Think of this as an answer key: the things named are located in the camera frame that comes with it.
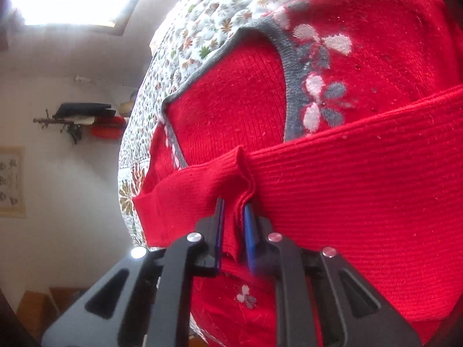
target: ribbed red fabric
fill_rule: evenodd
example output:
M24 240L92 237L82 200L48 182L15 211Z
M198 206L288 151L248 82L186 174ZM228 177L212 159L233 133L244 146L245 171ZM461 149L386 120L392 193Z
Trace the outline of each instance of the ribbed red fabric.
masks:
M156 129L135 208L149 245L167 246L225 199L223 273L195 280L192 299L212 343L275 343L273 287L240 263L251 199L300 246L336 247L427 341L463 292L461 33L440 0L310 7L290 13L291 25L352 42L323 73L346 84L345 125L283 144L282 63L262 36L249 38L168 106L192 166L173 172ZM238 301L243 285L255 305Z

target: red sweater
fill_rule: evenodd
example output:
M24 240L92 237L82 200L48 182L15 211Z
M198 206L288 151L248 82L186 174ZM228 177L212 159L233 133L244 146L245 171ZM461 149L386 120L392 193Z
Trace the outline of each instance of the red sweater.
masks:
M223 272L192 300L210 342L275 344L273 286L241 260L248 200L301 247L334 246L429 339L463 292L462 43L441 0L301 0L164 101L134 204L167 246L225 199Z

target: white floral bedspread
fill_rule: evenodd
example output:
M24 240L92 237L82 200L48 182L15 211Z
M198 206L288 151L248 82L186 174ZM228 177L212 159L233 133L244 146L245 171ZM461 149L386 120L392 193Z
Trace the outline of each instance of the white floral bedspread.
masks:
M132 197L147 173L150 141L163 99L236 30L291 0L181 0L156 31L153 60L138 92L119 157L119 200L135 245L146 245Z

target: metal rivet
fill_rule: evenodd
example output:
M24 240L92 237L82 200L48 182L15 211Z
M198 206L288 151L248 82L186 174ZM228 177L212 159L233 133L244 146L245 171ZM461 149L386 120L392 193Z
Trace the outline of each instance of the metal rivet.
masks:
M190 232L187 235L187 240L189 242L198 242L198 241L201 241L201 239L202 239L202 235L199 232Z
M328 258L332 258L335 255L337 255L337 250L334 249L333 247L324 247L321 250L321 252L322 252L323 256L328 257Z
M131 250L130 254L133 258L142 258L145 256L147 250L145 247L135 247Z
M283 236L278 232L272 232L269 236L267 236L267 239L271 242L280 242L283 239Z

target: triangular cutout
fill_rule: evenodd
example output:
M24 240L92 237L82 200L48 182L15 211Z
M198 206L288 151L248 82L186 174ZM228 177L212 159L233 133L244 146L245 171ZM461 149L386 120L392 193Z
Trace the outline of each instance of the triangular cutout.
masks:
M87 304L85 304L85 310L106 320L113 317L117 301L119 301L120 294L128 277L129 271L127 269L118 271L117 274L114 275L108 283L87 302Z
M348 271L342 270L339 276L355 318L372 315L379 310L379 303L358 284Z

